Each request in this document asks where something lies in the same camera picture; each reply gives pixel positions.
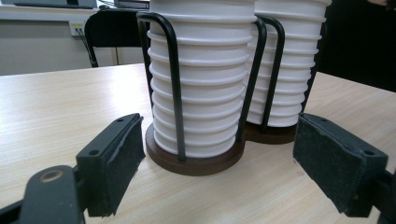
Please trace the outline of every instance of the black chair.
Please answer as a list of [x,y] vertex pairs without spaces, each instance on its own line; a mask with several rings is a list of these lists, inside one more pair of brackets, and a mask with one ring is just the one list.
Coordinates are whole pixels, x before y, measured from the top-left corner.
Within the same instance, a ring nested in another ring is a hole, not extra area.
[[137,9],[105,9],[91,15],[84,28],[92,67],[98,67],[93,47],[141,47],[137,28]]

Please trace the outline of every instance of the black metal rod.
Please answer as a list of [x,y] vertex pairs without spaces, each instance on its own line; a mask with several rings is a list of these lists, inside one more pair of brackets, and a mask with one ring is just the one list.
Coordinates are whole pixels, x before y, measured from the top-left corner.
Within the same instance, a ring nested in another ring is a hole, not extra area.
[[251,104],[251,98],[253,97],[254,87],[256,86],[257,76],[259,75],[260,65],[262,63],[262,55],[264,53],[265,43],[267,41],[267,28],[262,19],[257,17],[254,22],[258,29],[258,38],[256,51],[254,53],[253,64],[250,70],[250,77],[247,83],[247,90],[245,94],[244,104],[242,106],[241,117],[238,123],[238,131],[236,132],[235,140],[237,142],[242,141],[244,135],[244,129],[248,118],[248,110]]
[[149,51],[149,39],[147,38],[147,26],[145,21],[137,20],[137,26],[139,28],[139,35],[140,35],[140,42],[142,45],[142,51],[143,51],[143,59],[145,61],[145,69],[146,69],[146,80],[148,82],[148,94],[149,94],[149,102],[151,104],[151,108],[154,106],[154,103],[152,102],[152,88],[151,85],[149,84],[150,81],[152,80],[152,74],[149,71],[149,65],[151,64],[151,59],[149,57],[148,51]]
[[[178,50],[177,50],[177,37],[172,24],[162,15],[154,12],[138,12],[136,14],[137,20],[157,22],[163,28],[168,44],[169,63],[171,70],[172,93],[175,110],[175,124],[177,135],[177,159],[185,161],[186,145],[184,138],[184,124],[183,124],[183,109],[181,101],[181,87],[180,87],[180,72],[178,64]],[[147,39],[147,33],[141,36],[140,39]]]
[[318,53],[315,55],[315,65],[311,68],[311,78],[308,79],[307,81],[307,85],[308,85],[308,90],[305,91],[304,93],[304,101],[301,103],[303,109],[302,109],[302,113],[305,111],[305,107],[306,107],[306,103],[308,102],[308,97],[309,94],[311,93],[312,90],[312,85],[314,85],[314,80],[315,77],[317,76],[317,71],[319,69],[319,65],[320,65],[320,61],[321,61],[321,55],[322,55],[322,51],[324,48],[324,44],[326,42],[326,35],[327,35],[327,23],[324,22],[322,24],[321,30],[320,30],[320,34],[322,36],[322,38],[318,41]]
[[262,115],[262,125],[261,132],[265,133],[268,127],[268,119],[270,118],[271,107],[274,100],[275,89],[277,76],[279,74],[280,63],[282,61],[283,48],[285,47],[285,30],[283,29],[282,24],[272,18],[262,14],[256,14],[257,17],[260,17],[265,23],[272,25],[277,32],[277,42],[276,42],[276,52],[274,58],[273,69],[270,77],[270,84],[268,86],[267,99],[265,101],[264,113]]

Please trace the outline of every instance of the wall outlet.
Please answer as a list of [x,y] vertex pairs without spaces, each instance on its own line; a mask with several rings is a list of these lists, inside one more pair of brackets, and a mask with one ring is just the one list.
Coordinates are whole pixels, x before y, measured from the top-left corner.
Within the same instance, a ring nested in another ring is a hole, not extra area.
[[70,33],[72,36],[79,36],[78,30],[84,35],[84,21],[70,21],[69,22],[69,27],[70,27]]

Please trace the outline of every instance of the brown insulator base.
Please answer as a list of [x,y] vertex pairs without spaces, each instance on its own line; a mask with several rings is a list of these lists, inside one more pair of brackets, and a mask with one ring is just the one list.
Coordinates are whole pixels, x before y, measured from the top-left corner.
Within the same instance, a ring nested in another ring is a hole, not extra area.
[[154,127],[151,124],[146,131],[146,149],[149,156],[163,169],[181,175],[213,175],[227,170],[241,159],[245,148],[245,139],[235,142],[226,152],[211,158],[187,158],[179,161],[177,155],[160,148],[154,140]]
[[265,133],[261,132],[261,125],[247,122],[245,126],[246,141],[269,145],[280,145],[294,141],[296,126],[285,128],[267,127]]

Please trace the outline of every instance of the wooden table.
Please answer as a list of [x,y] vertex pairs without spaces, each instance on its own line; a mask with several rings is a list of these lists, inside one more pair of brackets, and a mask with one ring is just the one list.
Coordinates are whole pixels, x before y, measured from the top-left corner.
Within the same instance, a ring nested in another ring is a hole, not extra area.
[[[112,120],[152,122],[143,64],[0,77],[0,207],[23,197],[36,172],[74,166]],[[306,113],[341,125],[389,155],[396,169],[396,94],[318,74]],[[247,142],[242,159],[216,175],[168,172],[146,157],[114,217],[88,223],[376,223],[338,214],[291,156],[293,143]]]

